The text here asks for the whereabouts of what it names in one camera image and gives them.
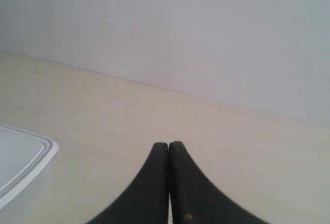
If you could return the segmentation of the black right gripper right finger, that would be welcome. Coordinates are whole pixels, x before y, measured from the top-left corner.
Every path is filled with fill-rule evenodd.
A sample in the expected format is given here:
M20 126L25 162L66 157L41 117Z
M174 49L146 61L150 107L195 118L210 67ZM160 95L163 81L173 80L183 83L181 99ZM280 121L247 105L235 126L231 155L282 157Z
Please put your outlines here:
M215 187L181 141L170 143L169 169L174 223L265 223Z

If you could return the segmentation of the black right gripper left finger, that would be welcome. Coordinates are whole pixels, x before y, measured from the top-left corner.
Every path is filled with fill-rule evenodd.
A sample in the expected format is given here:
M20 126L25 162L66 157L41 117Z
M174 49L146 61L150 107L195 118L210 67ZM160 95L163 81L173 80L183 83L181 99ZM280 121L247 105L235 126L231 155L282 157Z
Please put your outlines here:
M157 142L140 171L116 200L89 223L167 223L168 145Z

